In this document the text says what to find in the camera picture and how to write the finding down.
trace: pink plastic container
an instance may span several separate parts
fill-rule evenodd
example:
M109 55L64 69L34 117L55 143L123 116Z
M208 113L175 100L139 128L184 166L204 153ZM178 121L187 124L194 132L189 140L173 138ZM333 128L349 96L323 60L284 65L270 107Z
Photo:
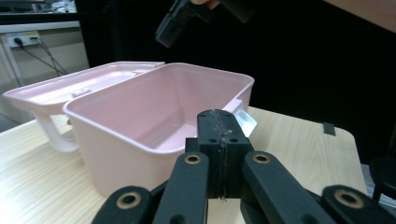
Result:
M16 107L34 113L54 149L69 152L78 149L78 142L75 138L61 135L50 116L63 114L64 104L76 97L115 85L162 65L164 62L108 63L7 91L3 96Z
M196 136L202 111L234 113L249 135L256 124L246 113L253 83L242 74L169 63L80 96L63 110L95 186L109 196L125 186L151 190L167 180L186 137Z

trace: floor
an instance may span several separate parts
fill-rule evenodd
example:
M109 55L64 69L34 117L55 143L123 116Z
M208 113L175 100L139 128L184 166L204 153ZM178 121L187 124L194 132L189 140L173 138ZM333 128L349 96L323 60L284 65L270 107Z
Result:
M11 129L13 127L16 127L18 125L20 125L18 122L0 114L0 133L8 129ZM366 188L369 197L372 197L374 191L374 183L370 176L368 165L362 164L361 170L363 171L364 181L366 183ZM391 198L385 195L381 195L380 205L396 217L396 200L392 200Z
M0 114L0 133L20 125L17 121Z

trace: black cable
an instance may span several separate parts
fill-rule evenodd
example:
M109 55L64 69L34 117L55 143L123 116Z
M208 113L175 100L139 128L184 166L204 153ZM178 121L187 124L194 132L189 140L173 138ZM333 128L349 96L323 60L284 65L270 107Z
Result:
M31 53L29 50L25 49L25 47L24 47L22 41L21 41L19 38L14 38L14 41L15 41L15 43L18 44L18 45L21 47L21 49L22 49L23 51L25 51L27 54L29 54L30 56L32 56L32 57L38 59L40 62L46 64L48 67L50 67L50 68L52 68L52 69L54 69L54 70L57 70L57 68L53 67L53 66L50 65L49 63L47 63L47 62L43 61L42 59L38 58L37 56L35 56L35 55L34 55L33 53Z
M62 71L64 71L65 74L68 74L68 72L59 64L59 62L58 62L56 59L54 59L54 58L52 57L52 54L50 53L50 49L47 47L47 45L44 43L44 41L42 41L42 40L39 39L39 38L35 38L35 41L40 45L40 47L41 47L44 51L47 52L47 54L51 57L51 59L52 59L56 64L58 64L58 66L62 69Z

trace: human hand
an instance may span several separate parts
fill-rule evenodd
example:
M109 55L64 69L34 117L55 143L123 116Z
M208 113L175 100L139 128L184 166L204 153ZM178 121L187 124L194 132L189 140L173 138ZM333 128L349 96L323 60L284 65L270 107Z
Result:
M191 2L195 5L207 5L210 9L215 8L220 4L219 0L191 0Z

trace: light wood tabletop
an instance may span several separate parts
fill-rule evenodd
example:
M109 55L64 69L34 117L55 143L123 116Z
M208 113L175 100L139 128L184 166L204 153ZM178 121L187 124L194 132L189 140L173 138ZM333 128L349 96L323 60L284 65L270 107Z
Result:
M251 144L276 156L304 188L321 195L341 184L367 195L351 133L329 135L321 123L254 107L248 113L258 122ZM66 116L54 121L71 133ZM0 133L0 153L0 223L91 223L106 200L79 151L54 150L35 120ZM239 200L209 200L207 223L245 223Z

